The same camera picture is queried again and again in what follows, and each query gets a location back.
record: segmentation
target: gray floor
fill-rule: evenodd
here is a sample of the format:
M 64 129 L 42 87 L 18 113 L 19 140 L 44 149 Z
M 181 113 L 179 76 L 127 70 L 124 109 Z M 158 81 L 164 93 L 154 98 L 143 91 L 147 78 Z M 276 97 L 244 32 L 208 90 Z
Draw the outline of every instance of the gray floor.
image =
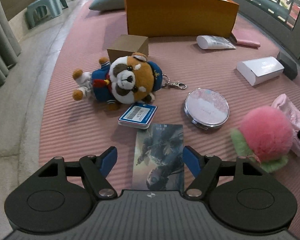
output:
M 5 198 L 38 168 L 40 126 L 52 71 L 87 1 L 68 1 L 61 16 L 32 29 L 20 42 L 19 62 L 0 88 L 0 239 L 11 231 Z

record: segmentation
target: brown cardboard box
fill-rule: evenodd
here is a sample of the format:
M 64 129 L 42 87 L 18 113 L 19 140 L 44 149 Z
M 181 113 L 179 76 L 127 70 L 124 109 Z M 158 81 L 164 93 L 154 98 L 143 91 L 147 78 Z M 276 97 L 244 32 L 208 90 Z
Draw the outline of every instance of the brown cardboard box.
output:
M 239 4 L 231 0 L 125 0 L 128 34 L 228 38 Z
M 148 43 L 148 37 L 123 34 L 107 49 L 110 62 L 114 62 L 119 57 L 131 56 L 133 52 L 148 56 Z

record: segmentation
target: blue plastic stool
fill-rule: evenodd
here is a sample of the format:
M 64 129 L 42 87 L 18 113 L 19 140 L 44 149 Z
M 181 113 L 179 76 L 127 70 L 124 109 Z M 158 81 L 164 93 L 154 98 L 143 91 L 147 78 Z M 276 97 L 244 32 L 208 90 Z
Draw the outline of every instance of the blue plastic stool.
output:
M 47 14 L 47 8 L 51 17 L 55 18 L 62 14 L 62 8 L 68 8 L 66 0 L 37 0 L 27 7 L 26 18 L 30 28 L 35 27 L 33 19 L 34 11 L 37 12 L 39 18 L 43 18 Z

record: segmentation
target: gray gripper base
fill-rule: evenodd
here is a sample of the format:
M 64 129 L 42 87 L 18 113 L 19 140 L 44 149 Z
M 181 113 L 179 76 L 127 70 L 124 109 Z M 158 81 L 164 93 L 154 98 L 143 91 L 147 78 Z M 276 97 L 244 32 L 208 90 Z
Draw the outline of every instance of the gray gripper base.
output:
M 115 200 L 101 201 L 80 225 L 55 235 L 14 231 L 6 240 L 292 240 L 288 232 L 246 236 L 233 232 L 209 214 L 202 202 L 177 191 L 125 190 Z

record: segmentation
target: fluffy pink ball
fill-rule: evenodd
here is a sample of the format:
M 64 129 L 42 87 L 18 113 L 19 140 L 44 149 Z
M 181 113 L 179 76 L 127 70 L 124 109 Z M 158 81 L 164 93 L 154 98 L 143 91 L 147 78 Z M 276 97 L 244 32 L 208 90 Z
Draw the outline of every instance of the fluffy pink ball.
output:
M 292 146 L 292 125 L 283 112 L 270 106 L 253 109 L 239 128 L 250 149 L 261 162 L 286 155 Z

